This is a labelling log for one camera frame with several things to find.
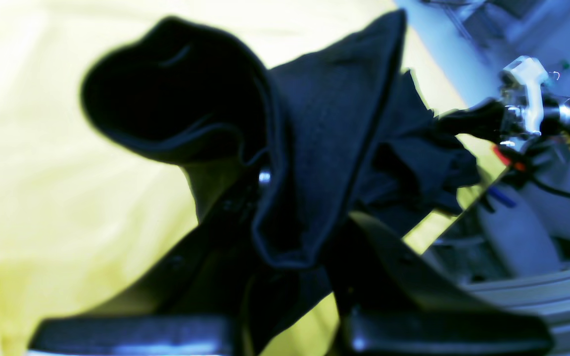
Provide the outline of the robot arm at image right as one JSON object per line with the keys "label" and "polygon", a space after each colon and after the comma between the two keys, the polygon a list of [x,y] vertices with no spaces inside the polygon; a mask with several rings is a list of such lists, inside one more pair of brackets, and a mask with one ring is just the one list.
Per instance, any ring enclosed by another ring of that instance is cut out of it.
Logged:
{"label": "robot arm at image right", "polygon": [[570,95],[552,92],[559,72],[520,56],[500,71],[498,98],[441,115],[437,126],[495,144],[504,181],[530,205],[548,236],[570,258]]}

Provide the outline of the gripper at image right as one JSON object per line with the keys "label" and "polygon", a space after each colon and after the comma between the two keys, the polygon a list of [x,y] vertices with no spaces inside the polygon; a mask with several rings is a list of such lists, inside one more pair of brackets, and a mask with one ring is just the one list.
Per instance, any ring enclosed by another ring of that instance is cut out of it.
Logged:
{"label": "gripper at image right", "polygon": [[500,72],[501,102],[489,98],[465,110],[451,110],[436,119],[439,130],[469,134],[525,152],[541,136],[570,128],[570,105],[550,86],[560,77],[537,58],[520,56]]}

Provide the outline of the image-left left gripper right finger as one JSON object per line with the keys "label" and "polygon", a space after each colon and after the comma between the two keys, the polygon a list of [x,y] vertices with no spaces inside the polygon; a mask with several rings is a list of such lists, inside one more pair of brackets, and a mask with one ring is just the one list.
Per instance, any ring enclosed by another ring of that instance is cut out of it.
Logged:
{"label": "image-left left gripper right finger", "polygon": [[378,219],[352,212],[331,245],[332,356],[545,356],[541,318],[463,291]]}

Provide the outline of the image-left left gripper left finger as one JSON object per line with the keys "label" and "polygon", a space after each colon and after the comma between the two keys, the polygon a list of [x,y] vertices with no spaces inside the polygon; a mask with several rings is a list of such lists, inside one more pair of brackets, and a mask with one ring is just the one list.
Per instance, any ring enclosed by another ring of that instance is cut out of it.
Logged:
{"label": "image-left left gripper left finger", "polygon": [[30,356],[252,356],[246,294],[259,257],[249,237],[271,181],[252,169],[142,277],[101,305],[41,322]]}

